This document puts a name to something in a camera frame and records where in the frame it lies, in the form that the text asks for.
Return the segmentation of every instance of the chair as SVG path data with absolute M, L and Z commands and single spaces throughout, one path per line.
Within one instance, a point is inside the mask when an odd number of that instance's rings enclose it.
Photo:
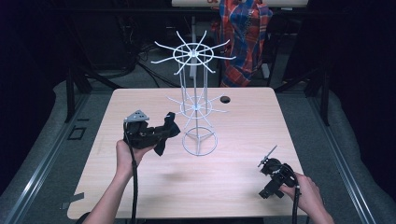
M 267 87 L 271 84 L 271 79 L 274 73 L 277 51 L 279 49 L 280 41 L 283 35 L 289 29 L 289 20 L 280 14 L 274 14 L 268 22 L 265 34 L 265 40 L 262 48 L 262 63 L 269 63 L 270 74 L 267 80 Z

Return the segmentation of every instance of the gray carpet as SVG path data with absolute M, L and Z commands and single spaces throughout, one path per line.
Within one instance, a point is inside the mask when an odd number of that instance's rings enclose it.
M 273 85 L 280 85 L 282 69 L 287 61 L 287 53 L 290 46 L 286 44 L 280 51 L 276 64 L 276 76 Z M 142 63 L 152 70 L 178 83 L 178 77 L 173 76 L 177 66 L 173 63 L 164 66 L 152 65 L 151 60 L 161 59 L 166 52 L 154 50 L 148 54 L 148 60 Z M 139 66 L 132 74 L 125 77 L 111 79 L 121 86 L 128 88 L 156 88 L 152 78 Z M 261 76 L 252 85 L 261 85 Z M 167 87 L 159 81 L 161 87 Z M 217 75 L 209 77 L 209 87 L 218 85 Z M 101 119 L 105 113 L 111 90 L 103 84 L 92 80 L 94 91 L 85 96 L 77 93 L 81 108 L 73 122 L 64 124 L 66 118 L 65 86 L 61 83 L 55 88 L 57 103 L 53 108 L 48 123 L 37 139 L 31 153 L 26 159 L 20 171 L 9 185 L 8 189 L 0 198 L 0 223 L 5 223 L 9 214 L 19 214 L 16 219 L 19 223 L 74 223 L 66 216 L 66 209 L 60 209 L 61 204 L 68 202 L 74 194 L 85 160 L 90 152 L 94 137 L 99 128 Z M 304 86 L 297 86 L 289 93 L 277 95 L 282 112 L 290 130 L 290 135 L 302 163 L 304 172 L 311 176 L 320 186 L 326 207 L 334 217 L 336 223 L 362 223 L 359 212 L 351 200 L 350 192 L 345 181 L 337 169 L 332 147 L 329 139 L 323 131 L 321 120 L 317 118 L 318 111 L 313 106 L 316 99 L 307 99 L 300 92 Z M 334 135 L 336 142 L 347 161 L 350 171 L 354 175 L 361 193 L 367 202 L 376 223 L 394 223 L 396 220 L 395 202 L 388 197 L 373 181 L 369 172 L 360 161 L 359 146 L 354 134 L 350 129 L 342 108 L 333 94 L 331 94 L 329 119 L 331 127 L 328 128 Z M 80 140 L 67 140 L 73 128 L 85 129 Z M 15 212 L 15 204 L 24 193 L 24 188 L 35 174 L 53 145 L 60 142 L 58 153 L 53 155 L 54 163 L 49 167 L 49 172 L 44 174 L 45 181 L 39 186 L 39 191 L 31 195 L 32 201 L 20 211 Z M 291 217 L 265 217 L 265 223 L 291 223 Z M 299 217 L 299 223 L 304 223 L 305 217 Z M 193 220 L 148 220 L 147 223 L 262 223 L 262 218 L 240 219 L 193 219 Z

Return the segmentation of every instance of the wrist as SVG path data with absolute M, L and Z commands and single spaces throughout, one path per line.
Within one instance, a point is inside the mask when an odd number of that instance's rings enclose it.
M 334 221 L 332 220 L 332 216 L 326 210 L 318 211 L 315 214 L 309 214 L 309 216 L 316 224 L 333 224 L 334 223 Z

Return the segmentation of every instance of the hand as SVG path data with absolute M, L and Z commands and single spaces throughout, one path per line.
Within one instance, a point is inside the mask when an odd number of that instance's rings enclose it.
M 298 206 L 305 211 L 315 223 L 333 223 L 332 217 L 324 208 L 319 187 L 310 177 L 298 173 L 295 174 L 301 192 Z M 283 185 L 279 190 L 286 193 L 294 200 L 295 188 L 289 188 Z
M 137 165 L 142 161 L 143 156 L 150 150 L 152 150 L 154 146 L 145 147 L 142 149 L 134 149 L 134 159 L 136 160 Z M 124 178 L 131 179 L 134 175 L 132 170 L 132 155 L 128 145 L 123 141 L 119 140 L 116 146 L 117 150 L 117 176 L 121 176 Z

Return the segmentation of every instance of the camera rig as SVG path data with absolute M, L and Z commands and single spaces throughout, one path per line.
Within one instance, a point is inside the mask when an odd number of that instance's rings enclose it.
M 154 151 L 161 156 L 168 138 L 175 137 L 180 129 L 175 124 L 175 113 L 169 112 L 163 126 L 148 127 L 149 120 L 141 110 L 136 110 L 124 120 L 124 142 L 132 148 L 142 149 L 156 145 Z
M 267 199 L 273 194 L 279 198 L 282 198 L 284 194 L 279 190 L 279 188 L 283 184 L 286 184 L 290 188 L 297 186 L 294 172 L 289 165 L 286 163 L 282 164 L 275 158 L 268 159 L 275 149 L 276 146 L 267 156 L 264 157 L 264 159 L 259 164 L 259 167 L 263 165 L 261 172 L 265 175 L 271 176 L 271 181 L 259 193 L 264 199 Z

